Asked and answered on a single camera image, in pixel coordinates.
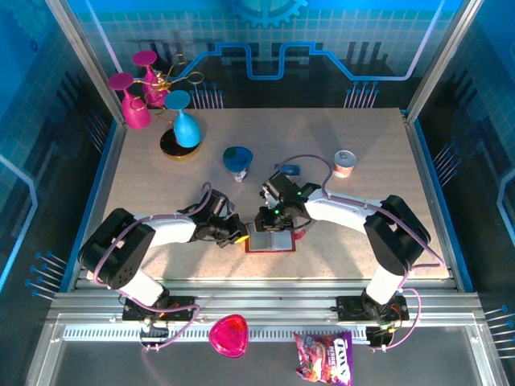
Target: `beige tabletop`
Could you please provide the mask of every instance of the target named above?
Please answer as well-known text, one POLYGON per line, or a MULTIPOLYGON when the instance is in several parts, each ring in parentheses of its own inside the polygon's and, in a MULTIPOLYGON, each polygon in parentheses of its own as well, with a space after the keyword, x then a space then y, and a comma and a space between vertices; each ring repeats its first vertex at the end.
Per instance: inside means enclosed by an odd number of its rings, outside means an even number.
MULTIPOLYGON (((274 164, 301 153, 332 159, 351 150, 357 165, 348 179, 332 179, 332 191, 364 199, 401 196, 429 230, 441 253, 414 157, 398 109, 203 109, 188 111, 204 140, 195 157, 175 161, 159 149, 168 124, 154 119, 141 131, 129 130, 109 195, 105 216, 116 207, 133 214, 173 213, 198 203, 204 181, 224 192, 244 221, 264 205, 261 185, 274 164), (252 150, 249 175, 237 183, 225 169, 227 147, 252 150)), ((327 167, 301 159, 301 183, 322 183, 327 167)), ((418 262, 430 262, 423 253, 418 262)), ((347 279, 371 277, 376 258, 365 235, 323 221, 308 229, 294 253, 245 253, 243 244, 220 249, 214 243, 168 244, 151 248, 142 268, 156 278, 266 277, 347 279)), ((446 269, 422 269, 417 277, 447 277, 446 269)))

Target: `book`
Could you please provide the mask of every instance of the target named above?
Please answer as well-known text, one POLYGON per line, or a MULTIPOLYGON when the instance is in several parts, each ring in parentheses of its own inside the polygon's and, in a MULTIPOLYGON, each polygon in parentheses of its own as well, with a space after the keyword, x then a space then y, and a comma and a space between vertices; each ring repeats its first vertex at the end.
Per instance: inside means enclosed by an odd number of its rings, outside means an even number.
POLYGON ((249 238, 245 242, 245 251, 257 252, 294 252, 295 240, 292 231, 257 232, 254 224, 249 225, 249 238))

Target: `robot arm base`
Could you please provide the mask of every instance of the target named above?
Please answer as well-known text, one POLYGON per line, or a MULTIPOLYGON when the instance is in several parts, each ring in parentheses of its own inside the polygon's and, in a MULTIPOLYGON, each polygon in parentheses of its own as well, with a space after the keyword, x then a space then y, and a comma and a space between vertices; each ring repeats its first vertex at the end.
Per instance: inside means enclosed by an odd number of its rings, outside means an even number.
POLYGON ((338 314, 339 322, 395 322, 399 320, 398 314, 401 315, 401 320, 410 320, 403 296, 394 296, 387 304, 380 305, 365 291, 361 296, 337 297, 336 307, 331 307, 331 311, 338 314))

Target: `snack bag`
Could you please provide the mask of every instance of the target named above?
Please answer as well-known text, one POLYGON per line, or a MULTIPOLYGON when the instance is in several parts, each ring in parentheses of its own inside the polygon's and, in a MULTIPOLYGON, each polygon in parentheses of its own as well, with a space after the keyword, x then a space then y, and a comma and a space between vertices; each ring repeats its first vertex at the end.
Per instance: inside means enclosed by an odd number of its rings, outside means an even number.
POLYGON ((299 350, 303 380, 324 384, 352 384, 352 334, 342 331, 332 335, 298 335, 295 342, 299 350))

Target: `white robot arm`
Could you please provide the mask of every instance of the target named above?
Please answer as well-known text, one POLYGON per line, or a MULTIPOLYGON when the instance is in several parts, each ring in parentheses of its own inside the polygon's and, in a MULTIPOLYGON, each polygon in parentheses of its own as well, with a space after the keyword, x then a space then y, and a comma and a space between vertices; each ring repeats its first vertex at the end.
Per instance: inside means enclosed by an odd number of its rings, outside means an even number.
POLYGON ((426 243, 430 240, 429 233, 415 214, 394 195, 385 200, 367 200, 324 192, 321 186, 313 183, 301 188, 279 171, 263 183, 262 197, 266 200, 266 207, 259 208, 254 221, 259 232, 295 230, 312 220, 324 220, 368 236, 378 267, 363 291, 356 317, 381 319, 385 312, 388 313, 404 276, 422 253, 422 246, 417 241, 403 229, 395 228, 392 220, 368 205, 394 214, 426 243), (298 218, 305 220, 303 225, 294 225, 298 218))
MULTIPOLYGON (((122 238, 101 266, 98 278, 111 289, 135 299, 144 306, 167 308, 171 303, 168 290, 140 268, 146 251, 158 245, 212 240, 223 248, 248 237, 245 224, 232 213, 229 199, 212 190, 208 202, 200 210, 198 204, 174 215, 154 216, 138 224, 122 238)), ((84 243, 79 262, 94 272, 113 241, 142 216, 133 216, 125 209, 115 209, 84 243)))

